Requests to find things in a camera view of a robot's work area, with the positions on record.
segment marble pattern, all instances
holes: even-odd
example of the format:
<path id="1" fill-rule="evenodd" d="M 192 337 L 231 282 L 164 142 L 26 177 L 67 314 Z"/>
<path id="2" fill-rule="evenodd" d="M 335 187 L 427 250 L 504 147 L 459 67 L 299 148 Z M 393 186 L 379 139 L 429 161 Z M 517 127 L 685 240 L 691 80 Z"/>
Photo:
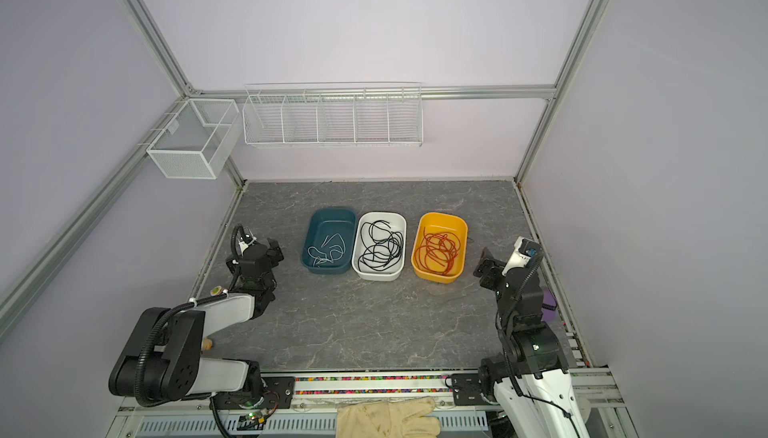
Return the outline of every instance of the marble pattern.
<path id="1" fill-rule="evenodd" d="M 354 270 L 314 275 L 300 263 L 312 213 L 343 205 L 406 217 L 406 267 L 397 280 L 362 280 Z M 450 285 L 422 280 L 410 254 L 424 213 L 462 217 L 469 227 L 466 266 Z M 211 338 L 206 356 L 258 360 L 264 371 L 476 368 L 501 351 L 493 325 L 494 297 L 472 270 L 487 246 L 498 257 L 512 252 L 528 225 L 506 181 L 251 183 L 235 223 L 257 238 L 276 239 L 285 260 L 275 268 L 276 299 L 255 320 Z M 223 246 L 201 294 L 227 285 Z"/>

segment red cable bundle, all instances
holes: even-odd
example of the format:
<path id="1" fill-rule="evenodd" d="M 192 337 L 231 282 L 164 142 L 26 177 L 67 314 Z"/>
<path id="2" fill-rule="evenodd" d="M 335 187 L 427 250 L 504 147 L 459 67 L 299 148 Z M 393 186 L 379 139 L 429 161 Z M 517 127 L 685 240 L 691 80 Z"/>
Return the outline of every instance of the red cable bundle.
<path id="1" fill-rule="evenodd" d="M 449 235 L 453 235 L 456 241 L 450 239 Z M 461 247 L 462 243 L 455 233 L 425 233 L 422 243 L 416 248 L 416 263 L 423 271 L 447 276 Z M 439 268 L 430 267 L 427 264 L 429 261 L 434 261 Z"/>

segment wire basket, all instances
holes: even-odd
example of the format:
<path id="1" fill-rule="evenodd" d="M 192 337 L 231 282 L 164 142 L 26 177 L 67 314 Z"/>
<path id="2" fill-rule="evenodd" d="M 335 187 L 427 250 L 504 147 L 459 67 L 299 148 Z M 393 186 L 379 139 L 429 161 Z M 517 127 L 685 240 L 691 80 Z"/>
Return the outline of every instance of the wire basket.
<path id="1" fill-rule="evenodd" d="M 424 141 L 419 87 L 248 91 L 245 141 L 256 147 Z"/>
<path id="2" fill-rule="evenodd" d="M 190 98 L 147 153 L 168 178 L 216 179 L 241 137 L 234 100 Z"/>

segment white label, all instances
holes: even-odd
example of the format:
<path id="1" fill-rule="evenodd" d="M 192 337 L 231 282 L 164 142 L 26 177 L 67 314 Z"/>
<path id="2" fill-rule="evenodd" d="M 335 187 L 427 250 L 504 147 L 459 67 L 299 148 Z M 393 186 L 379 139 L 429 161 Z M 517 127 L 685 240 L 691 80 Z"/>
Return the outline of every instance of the white label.
<path id="1" fill-rule="evenodd" d="M 174 133 L 176 133 L 176 130 L 178 129 L 179 129 L 179 120 L 174 118 L 170 121 L 170 123 L 168 123 L 168 132 L 170 132 L 170 134 L 173 135 Z"/>

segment white mesh basket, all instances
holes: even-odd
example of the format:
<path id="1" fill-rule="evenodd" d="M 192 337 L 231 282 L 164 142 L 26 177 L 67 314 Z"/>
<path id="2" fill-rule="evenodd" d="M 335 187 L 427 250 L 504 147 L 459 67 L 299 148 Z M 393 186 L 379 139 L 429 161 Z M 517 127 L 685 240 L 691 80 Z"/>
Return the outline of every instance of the white mesh basket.
<path id="1" fill-rule="evenodd" d="M 243 105 L 249 145 L 421 145 L 420 88 L 250 91 Z"/>
<path id="2" fill-rule="evenodd" d="M 168 178 L 215 179 L 243 129 L 234 100 L 190 98 L 147 153 Z"/>

